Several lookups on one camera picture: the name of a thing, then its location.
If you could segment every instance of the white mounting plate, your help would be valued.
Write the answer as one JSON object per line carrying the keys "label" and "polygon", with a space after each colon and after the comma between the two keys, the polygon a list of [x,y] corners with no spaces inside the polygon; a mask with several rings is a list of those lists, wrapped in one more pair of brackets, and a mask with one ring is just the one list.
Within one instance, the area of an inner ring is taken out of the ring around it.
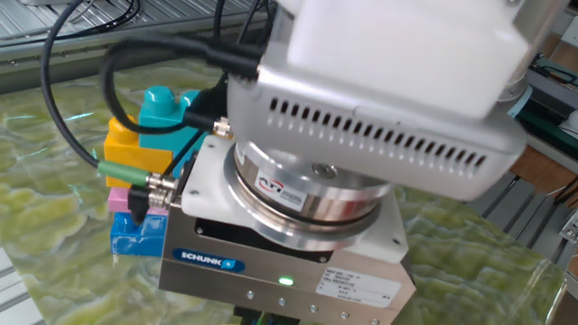
{"label": "white mounting plate", "polygon": [[[223,172],[223,163],[234,143],[214,135],[205,138],[182,192],[182,212],[257,230],[263,225],[233,198]],[[388,263],[402,260],[408,247],[393,191],[383,199],[378,219],[361,240],[343,249]]]}

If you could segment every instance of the orange toy block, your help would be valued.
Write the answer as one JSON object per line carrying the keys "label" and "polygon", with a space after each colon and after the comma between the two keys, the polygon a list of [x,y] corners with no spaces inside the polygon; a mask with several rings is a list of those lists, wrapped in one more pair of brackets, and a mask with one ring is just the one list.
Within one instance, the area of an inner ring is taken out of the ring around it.
{"label": "orange toy block", "polygon": [[[105,160],[162,173],[171,163],[172,151],[139,147],[138,134],[126,129],[113,117],[108,122]],[[130,188],[131,184],[107,176],[107,186]]]}

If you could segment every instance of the marble table surface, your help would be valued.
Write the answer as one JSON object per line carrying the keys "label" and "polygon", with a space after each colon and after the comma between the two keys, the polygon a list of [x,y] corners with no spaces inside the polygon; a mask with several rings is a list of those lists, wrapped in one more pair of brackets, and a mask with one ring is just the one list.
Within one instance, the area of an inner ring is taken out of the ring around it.
{"label": "marble table surface", "polygon": [[[122,103],[144,90],[205,88],[219,70],[176,60],[117,73]],[[111,117],[96,77],[54,86],[97,157]],[[66,145],[39,89],[0,97],[0,244],[48,325],[221,325],[232,306],[158,290],[160,260],[112,256],[104,178]],[[397,188],[417,293],[396,325],[545,324],[563,271],[459,202]]]}

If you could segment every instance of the white label sticker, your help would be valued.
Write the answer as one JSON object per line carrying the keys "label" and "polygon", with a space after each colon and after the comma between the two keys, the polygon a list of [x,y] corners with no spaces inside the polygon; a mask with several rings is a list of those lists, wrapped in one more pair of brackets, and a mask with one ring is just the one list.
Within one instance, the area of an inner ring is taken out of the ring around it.
{"label": "white label sticker", "polygon": [[386,308],[396,297],[399,289],[401,289],[401,283],[395,281],[330,267],[325,270],[317,286],[317,293]]}
{"label": "white label sticker", "polygon": [[255,187],[269,199],[296,211],[303,209],[303,204],[305,204],[305,199],[307,199],[306,193],[288,188],[280,181],[272,179],[261,171],[256,174]]}

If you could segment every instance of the screw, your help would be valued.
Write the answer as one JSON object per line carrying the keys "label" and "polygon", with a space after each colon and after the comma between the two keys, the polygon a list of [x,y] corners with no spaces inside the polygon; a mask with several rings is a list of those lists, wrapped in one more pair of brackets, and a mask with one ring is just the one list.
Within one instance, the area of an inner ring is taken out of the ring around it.
{"label": "screw", "polygon": [[314,163],[313,164],[313,171],[323,177],[324,179],[332,179],[337,176],[337,170],[334,166],[326,165],[324,163]]}

